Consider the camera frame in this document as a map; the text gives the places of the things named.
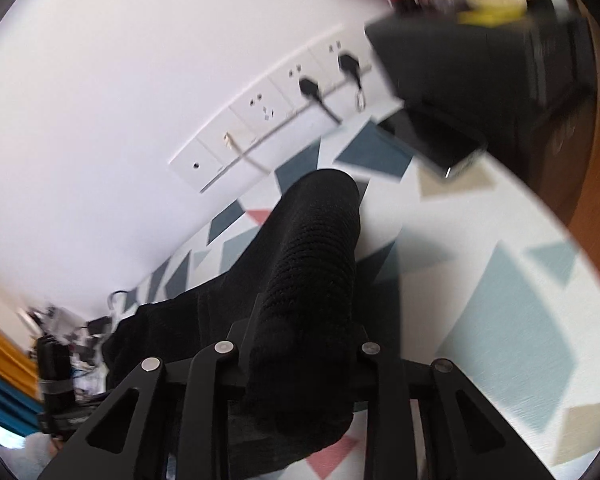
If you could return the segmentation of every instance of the wall outlet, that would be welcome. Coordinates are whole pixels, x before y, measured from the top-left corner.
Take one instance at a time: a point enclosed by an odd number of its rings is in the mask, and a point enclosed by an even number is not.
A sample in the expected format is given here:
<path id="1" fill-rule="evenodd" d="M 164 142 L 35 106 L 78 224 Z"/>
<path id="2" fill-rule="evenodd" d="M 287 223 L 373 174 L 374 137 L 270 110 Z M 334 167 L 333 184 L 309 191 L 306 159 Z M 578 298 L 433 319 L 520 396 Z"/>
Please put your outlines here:
<path id="1" fill-rule="evenodd" d="M 300 91 L 299 82 L 303 77 L 317 82 L 323 94 L 333 88 L 333 82 L 308 50 L 286 60 L 269 74 L 269 79 L 296 110 L 301 110 L 311 101 Z"/>
<path id="2" fill-rule="evenodd" d="M 309 51 L 334 84 L 339 84 L 345 79 L 338 64 L 338 56 L 344 52 L 349 52 L 358 58 L 361 70 L 371 67 L 372 47 L 366 38 L 363 25 L 343 28 L 314 43 Z"/>
<path id="3" fill-rule="evenodd" d="M 256 134 L 229 108 L 222 110 L 198 132 L 196 139 L 226 166 L 239 157 L 238 151 L 226 143 L 226 134 L 231 134 L 241 152 L 258 140 Z"/>
<path id="4" fill-rule="evenodd" d="M 171 169 L 196 191 L 202 190 L 224 166 L 197 139 L 191 139 L 169 163 Z"/>
<path id="5" fill-rule="evenodd" d="M 258 137 L 265 136 L 295 113 L 292 105 L 267 77 L 249 88 L 229 108 Z"/>

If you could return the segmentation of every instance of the white cable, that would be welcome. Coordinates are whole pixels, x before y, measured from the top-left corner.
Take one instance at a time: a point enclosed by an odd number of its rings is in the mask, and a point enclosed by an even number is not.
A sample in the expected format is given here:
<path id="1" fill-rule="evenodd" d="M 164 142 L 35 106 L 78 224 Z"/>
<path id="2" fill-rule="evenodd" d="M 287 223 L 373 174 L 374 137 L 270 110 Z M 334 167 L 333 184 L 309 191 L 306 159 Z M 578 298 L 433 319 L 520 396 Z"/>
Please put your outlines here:
<path id="1" fill-rule="evenodd" d="M 356 93 L 356 110 L 359 112 L 365 111 L 366 108 L 366 97 L 363 89 L 358 90 Z"/>
<path id="2" fill-rule="evenodd" d="M 21 322 L 24 324 L 24 326 L 29 331 L 29 334 L 32 337 L 37 339 L 44 335 L 42 329 L 38 325 L 36 325 L 36 323 L 31 319 L 31 316 L 27 313 L 26 310 L 24 310 L 23 308 L 18 308 L 16 314 L 18 314 L 18 317 L 20 318 Z"/>
<path id="3" fill-rule="evenodd" d="M 267 168 L 265 168 L 264 166 L 262 166 L 261 164 L 259 164 L 258 162 L 256 162 L 255 160 L 253 160 L 252 158 L 249 158 L 248 156 L 246 156 L 244 154 L 244 151 L 240 149 L 240 146 L 238 146 L 238 144 L 235 142 L 234 136 L 232 136 L 232 134 L 230 134 L 229 132 L 224 134 L 224 143 L 231 148 L 232 150 L 234 150 L 235 153 L 238 154 L 238 157 L 240 157 L 241 159 L 247 161 L 249 164 L 251 164 L 254 168 L 257 168 L 258 170 L 260 170 L 262 173 L 264 174 L 269 174 L 271 173 Z"/>

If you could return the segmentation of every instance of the blue curtain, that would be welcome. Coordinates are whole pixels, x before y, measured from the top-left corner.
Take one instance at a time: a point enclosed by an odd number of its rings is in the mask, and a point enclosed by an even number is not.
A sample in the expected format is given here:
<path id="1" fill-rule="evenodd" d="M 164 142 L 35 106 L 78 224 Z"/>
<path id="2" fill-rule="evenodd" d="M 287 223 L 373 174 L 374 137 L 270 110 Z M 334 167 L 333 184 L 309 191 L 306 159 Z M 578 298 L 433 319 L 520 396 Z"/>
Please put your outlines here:
<path id="1" fill-rule="evenodd" d="M 0 378 L 0 426 L 11 433 L 27 436 L 38 430 L 36 415 L 42 405 Z"/>

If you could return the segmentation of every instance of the metal rivet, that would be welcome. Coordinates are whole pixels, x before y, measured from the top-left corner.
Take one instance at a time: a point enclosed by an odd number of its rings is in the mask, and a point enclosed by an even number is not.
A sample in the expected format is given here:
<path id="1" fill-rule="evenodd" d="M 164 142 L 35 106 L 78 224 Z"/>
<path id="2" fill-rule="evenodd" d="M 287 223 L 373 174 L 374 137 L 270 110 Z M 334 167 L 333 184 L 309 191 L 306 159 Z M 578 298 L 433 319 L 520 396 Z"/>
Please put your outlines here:
<path id="1" fill-rule="evenodd" d="M 148 357 L 142 361 L 142 370 L 145 372 L 153 372 L 158 366 L 160 366 L 160 359 L 157 357 Z"/>
<path id="2" fill-rule="evenodd" d="M 362 345 L 362 351 L 367 355 L 376 355 L 380 353 L 380 345 L 369 341 Z"/>
<path id="3" fill-rule="evenodd" d="M 449 359 L 438 359 L 433 363 L 433 366 L 437 371 L 442 372 L 443 374 L 448 374 L 454 369 L 454 364 Z"/>
<path id="4" fill-rule="evenodd" d="M 219 354 L 228 354 L 231 350 L 234 349 L 234 344 L 231 341 L 220 341 L 216 343 L 216 346 L 214 346 L 214 348 Z"/>

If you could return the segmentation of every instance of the white wall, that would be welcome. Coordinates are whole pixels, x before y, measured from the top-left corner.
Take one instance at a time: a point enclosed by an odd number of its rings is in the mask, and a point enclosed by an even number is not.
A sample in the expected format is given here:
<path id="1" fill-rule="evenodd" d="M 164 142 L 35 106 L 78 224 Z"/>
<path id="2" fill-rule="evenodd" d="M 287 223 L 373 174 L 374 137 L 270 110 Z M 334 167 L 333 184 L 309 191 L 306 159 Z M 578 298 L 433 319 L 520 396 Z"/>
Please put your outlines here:
<path id="1" fill-rule="evenodd" d="M 385 0 L 18 0 L 0 23 L 0 280 L 89 318 L 238 196 L 170 158 L 309 40 Z"/>
<path id="2" fill-rule="evenodd" d="M 27 352 L 31 348 L 32 338 L 16 314 L 20 307 L 24 307 L 24 303 L 0 286 L 0 331 L 14 345 Z"/>

